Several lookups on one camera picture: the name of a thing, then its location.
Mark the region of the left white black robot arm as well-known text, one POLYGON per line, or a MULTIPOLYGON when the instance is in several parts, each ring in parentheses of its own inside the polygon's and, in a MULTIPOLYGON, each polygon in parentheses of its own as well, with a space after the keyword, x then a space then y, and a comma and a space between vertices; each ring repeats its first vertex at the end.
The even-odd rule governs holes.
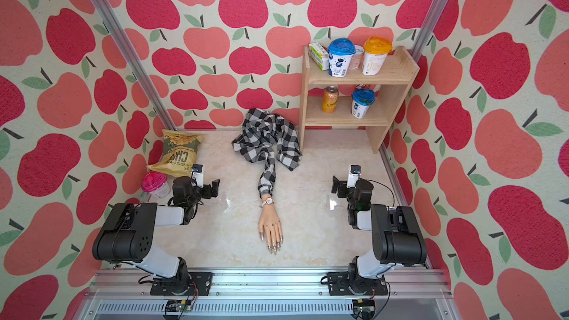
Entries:
POLYGON ((153 240, 157 228, 190 224, 202 201, 219 195, 219 184, 215 179, 201 186, 193 177, 183 176, 173 180, 173 196, 166 205, 115 205, 93 242, 93 258, 145 271, 148 275, 139 283, 149 284, 152 296, 207 296, 213 274, 189 272, 182 257, 166 253, 153 240))

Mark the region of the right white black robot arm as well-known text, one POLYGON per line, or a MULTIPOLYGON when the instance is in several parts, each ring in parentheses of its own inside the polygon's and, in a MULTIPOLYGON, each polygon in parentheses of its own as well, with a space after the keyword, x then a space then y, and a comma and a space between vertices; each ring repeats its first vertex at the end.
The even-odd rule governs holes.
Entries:
POLYGON ((368 179, 333 177, 331 192, 348 201, 349 225, 369 231, 372 241, 371 250, 354 257, 346 271, 323 277, 331 296, 387 296, 386 273, 425 264, 427 247, 411 207, 373 204, 373 182, 368 179))

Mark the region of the mannequin hand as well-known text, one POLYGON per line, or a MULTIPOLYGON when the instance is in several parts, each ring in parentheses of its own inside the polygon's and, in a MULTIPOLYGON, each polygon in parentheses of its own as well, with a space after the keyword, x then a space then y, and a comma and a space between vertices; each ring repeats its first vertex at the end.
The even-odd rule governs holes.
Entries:
MULTIPOLYGON (((268 197, 272 198, 270 194, 262 195, 262 201, 268 197)), ((267 243, 270 253, 277 254, 281 250, 284 235, 275 203, 262 208, 259 217, 259 235, 261 240, 267 243)))

